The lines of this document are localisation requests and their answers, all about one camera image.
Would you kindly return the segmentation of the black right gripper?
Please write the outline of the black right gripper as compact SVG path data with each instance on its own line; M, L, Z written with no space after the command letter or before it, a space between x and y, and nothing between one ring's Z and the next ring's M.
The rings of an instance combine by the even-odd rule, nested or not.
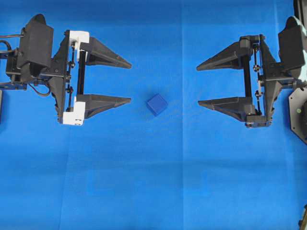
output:
M265 43L264 35L247 35L204 61L196 67L197 71L211 69L243 69L243 59L250 60L254 55L257 60L259 53L260 64L255 63L254 71L258 75L259 89L255 96L263 96L264 112L261 112L260 103L254 110L251 97L230 97L214 100L198 101L200 106L229 115L240 122L245 122L246 127L268 127L272 124L274 103L283 89L299 86L298 81L289 70L285 70L284 63L277 62Z

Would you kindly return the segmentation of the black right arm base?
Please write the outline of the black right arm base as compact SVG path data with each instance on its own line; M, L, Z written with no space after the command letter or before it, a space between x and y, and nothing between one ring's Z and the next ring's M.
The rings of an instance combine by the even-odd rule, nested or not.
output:
M288 97L290 128L307 143L307 89L297 88Z

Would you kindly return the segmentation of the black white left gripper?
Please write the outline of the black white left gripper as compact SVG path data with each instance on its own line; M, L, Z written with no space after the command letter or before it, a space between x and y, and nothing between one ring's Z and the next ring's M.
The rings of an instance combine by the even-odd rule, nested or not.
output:
M88 32L67 30L64 36L57 53L54 56L51 55L51 67L43 68L40 74L28 83L21 81L21 72L17 68L19 47L7 50L5 52L6 74L10 81L5 84L5 89L26 90L28 86L31 88L37 85L46 86L48 92L41 93L40 96L52 95L56 101L58 122L73 126L81 126L85 119L105 110L130 103L131 98L78 94L76 97L69 98L69 107L65 108L66 94L73 92L70 86L70 71L74 66L75 58L69 58L70 48L73 52L81 54L81 57L77 58L80 70L84 69L85 64L87 66L104 65L124 69L130 69L132 65L99 40L90 37Z

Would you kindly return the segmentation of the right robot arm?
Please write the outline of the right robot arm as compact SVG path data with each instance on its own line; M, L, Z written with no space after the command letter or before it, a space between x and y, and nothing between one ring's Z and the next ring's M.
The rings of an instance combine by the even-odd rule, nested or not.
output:
M265 43L264 35L246 35L215 56L197 66L197 70L243 69L245 97L231 97L199 101L200 106L218 111L244 122L248 128L268 127L272 123L273 104L282 89L307 86L307 2L294 1L294 16L287 19L285 28L278 34L279 57L277 62ZM264 97L264 111L254 106L250 81L250 59L258 75L257 98Z

